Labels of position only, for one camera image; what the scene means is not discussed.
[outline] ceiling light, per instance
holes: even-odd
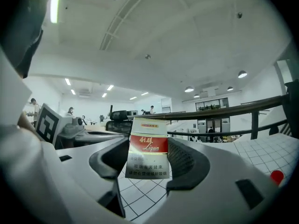
[[[243,78],[243,77],[245,77],[245,76],[247,76],[247,72],[245,72],[245,71],[243,71],[243,70],[241,70],[241,71],[239,72],[239,74],[238,74],[238,78]]]
[[[114,85],[111,84],[111,85],[108,87],[107,91],[110,91],[113,87],[114,87]]]
[[[194,89],[191,87],[191,86],[188,86],[186,89],[185,89],[185,92],[192,92]]]
[[[50,19],[52,23],[57,23],[59,0],[51,0]]]
[[[65,78],[65,82],[67,83],[67,85],[71,85],[70,80],[68,78]]]

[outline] red label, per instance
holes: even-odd
[[[131,143],[139,152],[147,153],[167,153],[167,138],[153,138],[131,135]]]

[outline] black chair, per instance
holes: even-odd
[[[121,133],[129,137],[132,130],[133,121],[127,120],[127,111],[114,111],[110,115],[111,121],[106,123],[106,131]]]

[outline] ceiling track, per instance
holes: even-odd
[[[118,12],[118,14],[112,20],[112,23],[110,24],[110,26],[107,30],[107,33],[104,36],[100,50],[108,49],[110,42],[112,40],[112,37],[115,36],[115,34],[118,31],[121,24],[125,21],[125,19],[138,6],[138,4],[141,1],[142,0],[128,0],[126,2],[126,4],[123,6],[123,8]]]

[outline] black rectangle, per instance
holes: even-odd
[[[60,158],[60,161],[63,162],[63,161],[67,161],[69,159],[72,159],[72,157],[70,157],[69,155],[65,155],[65,156],[61,156],[59,157]]]
[[[249,179],[238,180],[235,183],[245,198],[250,210],[263,200],[263,196]]]

